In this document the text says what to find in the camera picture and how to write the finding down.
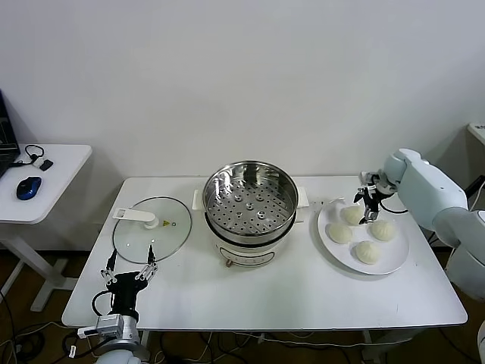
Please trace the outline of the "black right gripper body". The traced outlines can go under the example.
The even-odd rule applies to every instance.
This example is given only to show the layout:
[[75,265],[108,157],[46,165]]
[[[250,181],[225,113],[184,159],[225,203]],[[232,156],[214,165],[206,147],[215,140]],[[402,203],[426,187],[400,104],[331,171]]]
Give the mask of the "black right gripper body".
[[393,189],[389,185],[365,183],[364,204],[366,212],[378,212],[382,207],[382,201],[393,195]]

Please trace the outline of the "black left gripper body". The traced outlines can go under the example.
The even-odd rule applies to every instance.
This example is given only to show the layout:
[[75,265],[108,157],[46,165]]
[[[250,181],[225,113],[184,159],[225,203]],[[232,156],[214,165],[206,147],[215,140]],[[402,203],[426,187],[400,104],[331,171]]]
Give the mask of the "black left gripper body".
[[114,276],[115,281],[108,285],[108,291],[113,295],[109,314],[138,315],[137,294],[146,288],[146,279],[139,274],[139,271],[132,271]]

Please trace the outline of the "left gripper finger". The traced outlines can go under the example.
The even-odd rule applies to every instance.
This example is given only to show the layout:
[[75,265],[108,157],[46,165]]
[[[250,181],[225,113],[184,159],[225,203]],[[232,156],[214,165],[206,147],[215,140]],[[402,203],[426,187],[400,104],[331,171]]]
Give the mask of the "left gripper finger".
[[138,281],[150,281],[156,274],[158,270],[157,263],[155,261],[155,254],[153,252],[152,246],[149,247],[149,254],[147,258],[147,263],[145,267],[136,276]]
[[116,262],[116,250],[114,249],[112,254],[107,260],[105,268],[100,271],[101,276],[105,280],[106,284],[111,284],[114,281],[114,267]]

